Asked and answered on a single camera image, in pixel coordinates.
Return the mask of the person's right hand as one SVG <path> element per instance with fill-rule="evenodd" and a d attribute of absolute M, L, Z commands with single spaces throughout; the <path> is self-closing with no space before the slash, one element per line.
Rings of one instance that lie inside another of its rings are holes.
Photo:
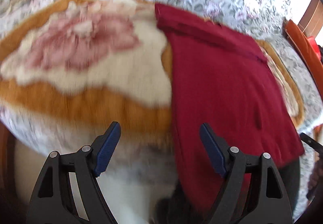
<path fill-rule="evenodd" d="M 322 158 L 316 161 L 313 171 L 310 175 L 309 182 L 308 182 L 308 193 L 307 199 L 311 201 L 313 199 L 314 191 L 320 181 L 322 179 Z"/>

